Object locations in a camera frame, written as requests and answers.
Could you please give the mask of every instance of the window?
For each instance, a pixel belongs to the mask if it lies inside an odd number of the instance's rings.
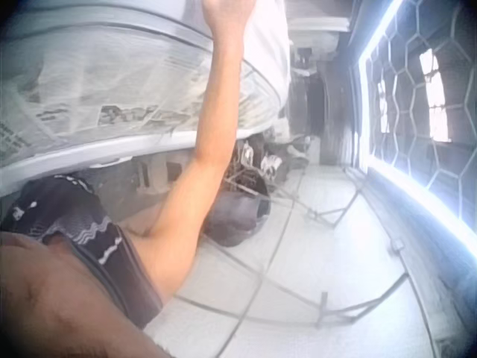
[[[386,102],[386,83],[384,78],[378,83],[379,113],[381,114],[381,133],[389,133],[388,103]]]
[[[439,63],[431,49],[421,54],[419,59],[426,80],[427,101],[429,103],[429,135],[435,141],[450,142],[445,107],[446,99],[439,72]]]

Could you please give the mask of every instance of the person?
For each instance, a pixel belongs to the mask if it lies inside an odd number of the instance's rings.
[[[1,224],[1,333],[22,357],[168,357],[141,329],[180,288],[232,157],[255,0],[203,0],[214,42],[195,154],[148,237],[71,175],[28,183]]]

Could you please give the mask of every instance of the white tile floor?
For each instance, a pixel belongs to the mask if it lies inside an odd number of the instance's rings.
[[[285,187],[317,211],[344,207],[355,193],[340,169],[310,166],[300,183],[301,174],[292,172]],[[280,203],[291,201],[281,199]],[[389,246],[374,212],[358,197],[334,230],[310,219],[301,207],[291,211],[275,204],[263,229],[227,252],[316,304],[327,291],[329,307],[339,309],[379,297],[403,273]],[[179,295],[230,314],[174,299],[145,331],[177,358],[216,357],[258,287],[256,275],[204,242]],[[318,310],[265,281],[247,316],[312,322]],[[409,283],[404,283],[353,325],[317,330],[245,319],[221,357],[432,357],[432,350],[417,301]]]

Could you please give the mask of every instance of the hand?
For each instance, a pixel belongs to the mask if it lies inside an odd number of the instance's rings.
[[[202,0],[203,13],[216,42],[243,41],[256,0]]]

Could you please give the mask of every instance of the paint booth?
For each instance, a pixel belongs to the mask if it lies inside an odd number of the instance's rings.
[[[154,223],[212,54],[200,2],[169,2],[25,2],[1,44],[2,217],[74,172],[115,222]],[[224,178],[243,200],[217,203],[146,334],[177,358],[465,357],[476,61],[465,1],[257,0]]]

